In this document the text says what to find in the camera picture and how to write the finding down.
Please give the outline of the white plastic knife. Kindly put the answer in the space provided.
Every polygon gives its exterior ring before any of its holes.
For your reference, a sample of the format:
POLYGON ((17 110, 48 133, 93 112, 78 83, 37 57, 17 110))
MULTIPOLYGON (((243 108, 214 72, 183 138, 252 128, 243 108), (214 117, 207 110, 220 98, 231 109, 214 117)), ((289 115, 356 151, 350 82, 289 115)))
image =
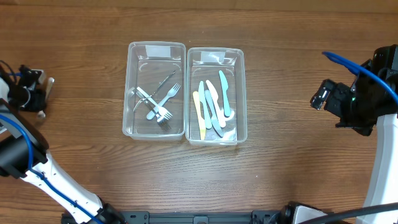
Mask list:
POLYGON ((220 136, 221 138, 224 136, 223 131, 221 130, 221 126, 219 124, 217 115, 216 115, 216 111, 215 111, 215 106, 213 104, 213 100, 211 97, 211 93, 209 90, 205 90, 205 98, 206 98, 206 102, 208 103, 208 107, 211 111, 211 123, 216 131, 216 133, 218 134, 218 136, 220 136))

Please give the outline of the thin white plastic fork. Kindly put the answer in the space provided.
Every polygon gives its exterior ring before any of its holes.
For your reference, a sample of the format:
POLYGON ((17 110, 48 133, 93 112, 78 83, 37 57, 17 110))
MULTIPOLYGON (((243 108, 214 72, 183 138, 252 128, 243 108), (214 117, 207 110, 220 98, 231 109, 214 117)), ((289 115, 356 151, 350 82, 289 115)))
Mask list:
POLYGON ((145 99, 149 100, 155 106, 155 108, 157 108, 157 113, 161 118, 170 119, 172 117, 172 114, 166 108, 157 104, 141 87, 137 87, 137 90, 144 96, 145 99))

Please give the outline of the cream plastic knife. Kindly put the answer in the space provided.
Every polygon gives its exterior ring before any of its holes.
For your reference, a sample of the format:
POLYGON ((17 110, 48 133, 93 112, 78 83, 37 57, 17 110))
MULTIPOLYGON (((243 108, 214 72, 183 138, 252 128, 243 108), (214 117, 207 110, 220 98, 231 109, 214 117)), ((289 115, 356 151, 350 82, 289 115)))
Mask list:
POLYGON ((199 125, 199 129, 200 129, 200 139, 204 140, 205 139, 205 135, 206 135, 206 126, 205 126, 205 120, 202 118, 201 115, 201 106, 200 106, 200 97, 199 97, 199 93, 197 91, 194 91, 192 93, 193 95, 193 101, 195 104, 195 109, 197 112, 197 119, 198 119, 198 125, 199 125))

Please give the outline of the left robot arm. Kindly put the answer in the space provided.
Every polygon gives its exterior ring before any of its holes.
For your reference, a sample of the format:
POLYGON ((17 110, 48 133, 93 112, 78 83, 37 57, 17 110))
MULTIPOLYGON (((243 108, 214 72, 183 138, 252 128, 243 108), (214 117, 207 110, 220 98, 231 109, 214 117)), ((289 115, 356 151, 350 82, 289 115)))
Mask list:
POLYGON ((68 175, 49 152, 49 144, 21 111, 44 119, 54 79, 21 65, 15 72, 1 62, 1 176, 30 183, 65 210, 62 223, 125 223, 124 215, 68 175))

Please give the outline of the light blue plastic knife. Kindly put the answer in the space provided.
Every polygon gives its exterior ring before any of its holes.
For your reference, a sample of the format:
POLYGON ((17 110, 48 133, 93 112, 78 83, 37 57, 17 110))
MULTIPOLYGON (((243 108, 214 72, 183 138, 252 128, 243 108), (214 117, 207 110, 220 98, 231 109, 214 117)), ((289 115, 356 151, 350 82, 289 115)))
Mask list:
POLYGON ((212 123, 211 123, 211 118, 210 118, 210 114, 208 111, 208 106, 207 106, 207 102, 206 102, 206 98, 205 98, 204 81, 200 81, 199 87, 198 87, 198 93, 199 93, 200 102, 203 105, 203 115, 204 115, 204 120, 205 120, 205 127, 206 127, 206 129, 211 129, 212 123))

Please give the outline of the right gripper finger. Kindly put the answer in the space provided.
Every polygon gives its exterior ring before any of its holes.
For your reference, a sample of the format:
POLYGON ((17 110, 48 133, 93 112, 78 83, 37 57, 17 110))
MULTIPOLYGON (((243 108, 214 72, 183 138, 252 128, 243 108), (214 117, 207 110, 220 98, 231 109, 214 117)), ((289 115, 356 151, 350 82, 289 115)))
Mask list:
POLYGON ((323 80, 318 96, 320 98, 327 98, 330 92, 333 90, 333 81, 330 79, 323 80))
POLYGON ((316 110, 320 110, 323 105, 323 97, 320 95, 312 96, 312 99, 310 100, 310 105, 312 108, 315 108, 316 110))

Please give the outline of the black handled metal fork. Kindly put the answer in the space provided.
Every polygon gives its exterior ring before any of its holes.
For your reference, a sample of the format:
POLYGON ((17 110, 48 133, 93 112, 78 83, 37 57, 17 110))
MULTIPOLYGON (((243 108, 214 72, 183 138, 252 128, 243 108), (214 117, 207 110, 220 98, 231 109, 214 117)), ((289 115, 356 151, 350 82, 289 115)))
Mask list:
MULTIPOLYGON (((159 84, 159 86, 157 87, 157 89, 153 92, 153 94, 151 94, 151 95, 149 95, 150 97, 152 97, 152 96, 154 96, 160 89, 161 89, 161 87, 164 85, 164 83, 170 78, 170 77, 172 77, 174 74, 175 74, 175 70, 170 74, 170 75, 168 75, 160 84, 159 84)), ((135 105, 135 107, 134 107, 134 109, 133 109, 133 112, 135 112, 135 110, 137 109, 137 107, 143 102, 143 101, 145 101, 146 99, 144 98, 141 98, 137 103, 136 103, 136 105, 135 105)))

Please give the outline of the thick white plastic fork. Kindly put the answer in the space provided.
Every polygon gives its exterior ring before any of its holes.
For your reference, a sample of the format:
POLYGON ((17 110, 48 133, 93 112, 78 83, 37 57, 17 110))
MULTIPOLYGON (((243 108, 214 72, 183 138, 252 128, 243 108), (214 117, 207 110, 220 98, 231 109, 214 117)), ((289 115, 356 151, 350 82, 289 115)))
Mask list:
MULTIPOLYGON (((167 93, 167 95, 159 102, 160 106, 165 105, 165 103, 170 99, 173 98, 179 91, 181 85, 176 83, 167 93)), ((154 112, 149 112, 146 116, 146 119, 152 120, 154 118, 154 112)))

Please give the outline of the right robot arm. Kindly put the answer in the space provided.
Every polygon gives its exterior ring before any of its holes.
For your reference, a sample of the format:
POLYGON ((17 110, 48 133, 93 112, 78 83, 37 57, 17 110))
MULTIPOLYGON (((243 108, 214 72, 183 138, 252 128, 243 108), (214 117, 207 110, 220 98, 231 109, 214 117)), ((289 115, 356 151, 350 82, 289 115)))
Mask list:
POLYGON ((339 117, 336 128, 350 128, 362 136, 377 131, 376 156, 366 199, 361 208, 327 213, 290 202, 268 223, 397 223, 397 45, 380 47, 361 65, 332 52, 329 60, 354 76, 351 86, 323 80, 310 100, 312 108, 339 117))

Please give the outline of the pale blue plastic knife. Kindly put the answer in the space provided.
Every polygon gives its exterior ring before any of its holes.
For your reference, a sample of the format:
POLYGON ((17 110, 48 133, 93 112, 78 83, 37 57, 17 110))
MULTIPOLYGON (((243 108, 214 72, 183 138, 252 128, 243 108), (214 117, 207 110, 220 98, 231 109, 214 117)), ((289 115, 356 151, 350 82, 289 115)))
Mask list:
POLYGON ((219 71, 219 76, 220 76, 221 88, 222 88, 222 92, 223 92, 224 115, 226 117, 230 117, 231 116, 231 108, 229 105, 229 100, 228 100, 228 95, 227 95, 228 81, 227 81, 226 76, 222 70, 219 71))

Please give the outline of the silver metal fork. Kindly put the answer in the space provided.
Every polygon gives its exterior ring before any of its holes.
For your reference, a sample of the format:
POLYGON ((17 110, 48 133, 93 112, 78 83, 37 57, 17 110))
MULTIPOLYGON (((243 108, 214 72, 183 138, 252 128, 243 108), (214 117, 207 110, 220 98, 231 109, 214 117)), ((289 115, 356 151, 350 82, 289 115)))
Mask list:
MULTIPOLYGON (((135 89, 136 91, 136 95, 139 96, 140 98, 144 99, 144 96, 138 92, 137 88, 135 89)), ((169 121, 169 119, 163 119, 160 117, 160 115, 157 113, 157 108, 155 108, 155 106, 149 101, 149 100, 145 100, 143 101, 145 104, 147 104, 149 106, 149 109, 154 112, 155 117, 157 118, 157 124, 161 127, 165 127, 167 128, 167 122, 169 121)))
MULTIPOLYGON (((46 85, 46 89, 45 89, 45 101, 44 101, 45 103, 49 99, 54 82, 55 82, 55 79, 53 77, 49 77, 47 80, 47 85, 46 85)), ((41 110, 37 113, 37 119, 44 120, 45 118, 46 118, 46 114, 45 114, 44 110, 41 110)))

